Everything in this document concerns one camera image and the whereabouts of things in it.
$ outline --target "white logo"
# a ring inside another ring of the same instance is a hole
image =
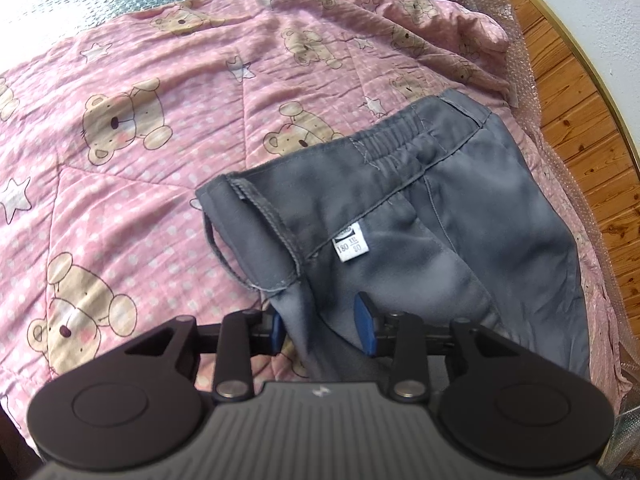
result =
[[[311,393],[313,393],[316,397],[324,397],[331,394],[331,390],[326,386],[320,386],[319,388],[311,390]]]

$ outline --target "gray pants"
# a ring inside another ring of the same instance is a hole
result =
[[[425,97],[196,195],[210,242],[213,226],[244,281],[271,297],[314,380],[384,378],[360,351],[360,290],[430,324],[480,322],[588,378],[572,234],[504,123],[464,94]],[[332,239],[354,222],[369,251],[342,262]]]

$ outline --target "white wall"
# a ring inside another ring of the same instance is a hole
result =
[[[544,0],[593,63],[640,151],[640,0]]]

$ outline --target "wooden floor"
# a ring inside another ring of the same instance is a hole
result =
[[[631,328],[640,335],[640,181],[589,75],[529,0],[511,0],[542,106],[542,131],[587,197],[609,249]]]

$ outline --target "gold trim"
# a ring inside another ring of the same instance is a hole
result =
[[[604,84],[604,81],[596,71],[595,67],[584,53],[584,50],[580,47],[575,38],[571,34],[571,32],[564,26],[564,23],[556,16],[556,14],[549,8],[549,6],[543,0],[530,0],[538,10],[542,13],[542,15],[551,23],[553,28],[556,30],[558,35],[562,38],[562,40],[567,44],[571,52],[574,54],[576,59],[580,62],[582,67],[585,69],[586,73],[589,75],[593,84],[596,87],[596,90],[602,97],[602,100],[607,105],[611,116],[613,117],[614,122],[616,123],[616,127],[620,134],[622,134],[622,138],[625,141],[626,148],[628,149],[629,155],[631,155],[631,160],[633,161],[634,168],[636,170],[636,176],[640,179],[640,156],[638,155],[638,149],[636,148],[633,139],[631,137],[631,132],[625,124],[624,119],[622,118],[622,114],[618,109],[613,97],[609,93],[609,90]]]

